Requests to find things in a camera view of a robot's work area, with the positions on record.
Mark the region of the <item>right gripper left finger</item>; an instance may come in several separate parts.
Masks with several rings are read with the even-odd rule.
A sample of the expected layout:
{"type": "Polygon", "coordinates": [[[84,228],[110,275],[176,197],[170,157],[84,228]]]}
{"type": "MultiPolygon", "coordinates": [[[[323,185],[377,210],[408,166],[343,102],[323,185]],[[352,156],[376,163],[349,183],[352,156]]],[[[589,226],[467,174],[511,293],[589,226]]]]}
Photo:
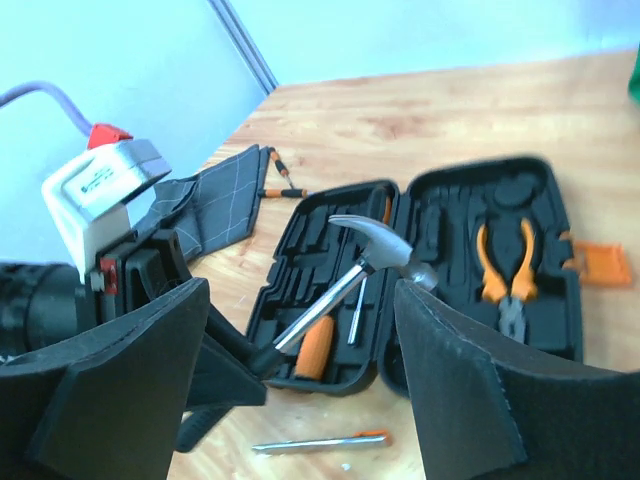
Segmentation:
{"type": "Polygon", "coordinates": [[[192,279],[2,365],[2,478],[166,478],[208,308],[192,279]]]}

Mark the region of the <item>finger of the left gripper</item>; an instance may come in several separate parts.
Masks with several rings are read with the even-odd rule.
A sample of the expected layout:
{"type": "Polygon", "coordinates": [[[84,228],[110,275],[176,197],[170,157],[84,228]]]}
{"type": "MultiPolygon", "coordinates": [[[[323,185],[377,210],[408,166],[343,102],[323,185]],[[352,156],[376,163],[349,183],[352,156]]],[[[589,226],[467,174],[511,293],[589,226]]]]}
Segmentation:
{"type": "Polygon", "coordinates": [[[233,409],[231,405],[209,405],[194,410],[181,422],[175,450],[189,453],[233,409]]]}
{"type": "Polygon", "coordinates": [[[248,339],[210,305],[187,407],[263,405],[266,386],[246,365],[255,351],[248,339]]]}

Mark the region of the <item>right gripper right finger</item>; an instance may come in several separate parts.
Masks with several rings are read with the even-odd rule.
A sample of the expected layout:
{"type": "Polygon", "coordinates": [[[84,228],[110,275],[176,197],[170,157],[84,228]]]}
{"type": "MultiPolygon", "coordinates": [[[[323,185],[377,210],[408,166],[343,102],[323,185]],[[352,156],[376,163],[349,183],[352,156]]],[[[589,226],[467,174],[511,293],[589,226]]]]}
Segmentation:
{"type": "Polygon", "coordinates": [[[639,376],[515,342],[401,280],[396,329],[430,479],[635,479],[639,376]]]}

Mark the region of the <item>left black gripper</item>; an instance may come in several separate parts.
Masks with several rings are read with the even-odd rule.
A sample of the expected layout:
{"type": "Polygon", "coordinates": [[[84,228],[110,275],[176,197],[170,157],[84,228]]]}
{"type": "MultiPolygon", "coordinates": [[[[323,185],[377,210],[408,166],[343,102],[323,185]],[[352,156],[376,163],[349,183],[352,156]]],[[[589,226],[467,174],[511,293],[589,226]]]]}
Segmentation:
{"type": "Polygon", "coordinates": [[[1,264],[1,358],[12,360],[132,312],[191,278],[171,229],[127,233],[82,275],[63,263],[1,264]]]}

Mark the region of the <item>orange-handled screwdriver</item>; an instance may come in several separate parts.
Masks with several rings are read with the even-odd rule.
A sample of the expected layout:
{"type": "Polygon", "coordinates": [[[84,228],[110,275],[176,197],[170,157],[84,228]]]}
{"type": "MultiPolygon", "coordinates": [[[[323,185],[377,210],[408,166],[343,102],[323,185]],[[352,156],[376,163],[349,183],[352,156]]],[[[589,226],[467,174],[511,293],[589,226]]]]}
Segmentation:
{"type": "Polygon", "coordinates": [[[335,320],[322,316],[304,336],[296,360],[296,378],[320,381],[324,374],[333,341],[335,320]]]}

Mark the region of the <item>orange-black pliers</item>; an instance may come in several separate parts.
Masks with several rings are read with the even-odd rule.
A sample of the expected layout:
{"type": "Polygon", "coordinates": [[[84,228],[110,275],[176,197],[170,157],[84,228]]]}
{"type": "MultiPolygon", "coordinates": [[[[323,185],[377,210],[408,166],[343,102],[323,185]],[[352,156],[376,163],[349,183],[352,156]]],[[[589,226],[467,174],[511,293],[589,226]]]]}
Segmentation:
{"type": "Polygon", "coordinates": [[[482,224],[476,235],[476,253],[482,269],[481,298],[498,308],[498,330],[504,336],[521,344],[527,335],[527,319],[524,304],[535,300],[538,287],[532,265],[536,246],[536,234],[528,218],[520,220],[520,234],[524,249],[520,263],[507,282],[494,266],[488,253],[489,229],[482,224]]]}

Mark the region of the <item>black-handled screwdriver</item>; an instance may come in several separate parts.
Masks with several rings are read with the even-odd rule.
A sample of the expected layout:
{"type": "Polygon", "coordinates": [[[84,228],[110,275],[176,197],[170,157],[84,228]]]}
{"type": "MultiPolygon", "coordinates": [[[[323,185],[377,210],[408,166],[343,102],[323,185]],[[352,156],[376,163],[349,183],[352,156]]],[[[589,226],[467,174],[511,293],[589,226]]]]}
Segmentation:
{"type": "MultiPolygon", "coordinates": [[[[366,215],[369,218],[379,220],[384,224],[388,224],[391,216],[392,199],[388,190],[384,186],[376,186],[369,196],[367,203],[366,215]]],[[[358,343],[360,319],[364,303],[367,279],[363,279],[359,286],[358,298],[354,308],[352,321],[350,324],[347,344],[355,347],[358,343]]]]}

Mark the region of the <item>black plastic tool case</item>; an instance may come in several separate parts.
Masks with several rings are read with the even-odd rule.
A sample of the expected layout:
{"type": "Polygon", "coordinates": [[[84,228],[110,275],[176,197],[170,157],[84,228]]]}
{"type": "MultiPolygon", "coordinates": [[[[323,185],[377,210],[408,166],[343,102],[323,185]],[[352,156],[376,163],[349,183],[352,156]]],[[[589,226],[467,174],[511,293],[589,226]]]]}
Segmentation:
{"type": "Polygon", "coordinates": [[[406,189],[384,179],[303,200],[248,324],[255,345],[271,344],[357,264],[368,237],[331,224],[333,215],[386,224],[401,239],[405,265],[360,280],[286,353],[267,380],[272,387],[347,396],[381,377],[406,395],[393,307],[402,277],[492,329],[574,361],[583,357],[581,287],[632,282],[620,246],[573,239],[545,159],[493,158],[426,172],[406,189]]]}

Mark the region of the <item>claw hammer black handle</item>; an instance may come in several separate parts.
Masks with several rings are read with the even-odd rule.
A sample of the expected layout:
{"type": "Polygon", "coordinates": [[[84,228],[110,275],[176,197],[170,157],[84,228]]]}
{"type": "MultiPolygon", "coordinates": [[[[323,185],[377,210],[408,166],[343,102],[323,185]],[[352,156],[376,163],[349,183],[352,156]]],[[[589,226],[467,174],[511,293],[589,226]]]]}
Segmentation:
{"type": "Polygon", "coordinates": [[[330,315],[337,304],[373,273],[388,268],[395,269],[401,277],[426,291],[433,290],[438,284],[435,270],[429,264],[419,261],[409,243],[386,224],[358,215],[332,215],[329,222],[363,234],[369,243],[352,268],[272,343],[251,358],[249,370],[260,379],[268,378],[284,362],[285,355],[294,346],[301,346],[308,330],[322,316],[330,315]]]}

